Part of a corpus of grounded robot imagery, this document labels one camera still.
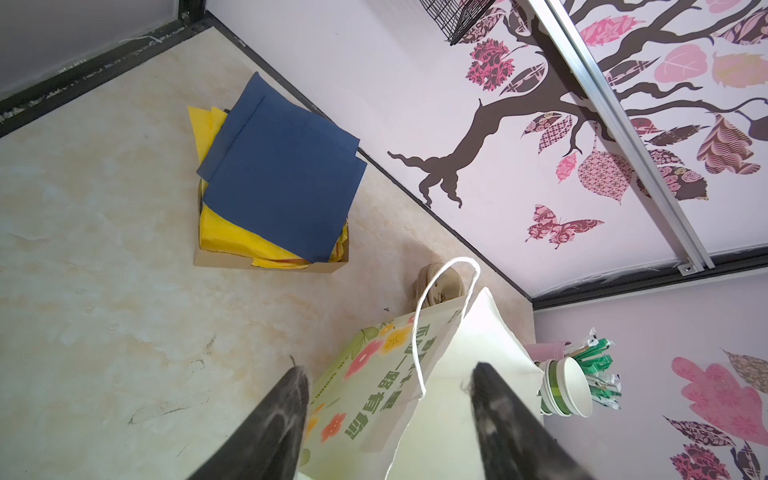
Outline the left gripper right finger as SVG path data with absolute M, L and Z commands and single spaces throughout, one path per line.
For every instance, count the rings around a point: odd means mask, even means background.
M 590 480 L 489 363 L 472 371 L 470 398 L 487 479 Z

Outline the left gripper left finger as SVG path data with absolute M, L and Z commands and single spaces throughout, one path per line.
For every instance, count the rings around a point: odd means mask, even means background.
M 306 369 L 293 366 L 192 479 L 292 479 L 309 407 Z

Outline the white illustrated paper bag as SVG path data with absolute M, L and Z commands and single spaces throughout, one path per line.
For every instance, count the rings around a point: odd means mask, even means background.
M 537 408 L 543 373 L 488 289 L 470 285 L 362 329 L 314 383 L 301 479 L 480 479 L 471 373 L 494 367 Z

